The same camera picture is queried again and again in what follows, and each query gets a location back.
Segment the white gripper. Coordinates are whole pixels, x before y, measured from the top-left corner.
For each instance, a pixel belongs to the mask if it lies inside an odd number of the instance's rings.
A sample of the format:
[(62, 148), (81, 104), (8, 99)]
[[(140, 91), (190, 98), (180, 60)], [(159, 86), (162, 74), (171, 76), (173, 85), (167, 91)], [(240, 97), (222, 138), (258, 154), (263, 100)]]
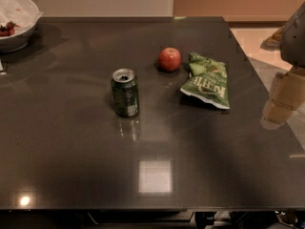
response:
[(305, 68), (293, 66), (286, 73), (277, 73), (270, 98), (263, 108), (260, 124), (267, 130), (276, 130), (305, 102)]

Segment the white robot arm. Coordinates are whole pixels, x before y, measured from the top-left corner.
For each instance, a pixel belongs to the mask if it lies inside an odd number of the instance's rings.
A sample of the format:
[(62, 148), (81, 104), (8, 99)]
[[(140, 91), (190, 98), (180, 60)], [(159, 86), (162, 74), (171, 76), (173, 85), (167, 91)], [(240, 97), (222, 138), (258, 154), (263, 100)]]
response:
[(281, 59), (292, 67), (277, 73), (260, 124), (267, 130), (282, 126), (305, 102), (305, 3), (286, 22), (280, 44)]

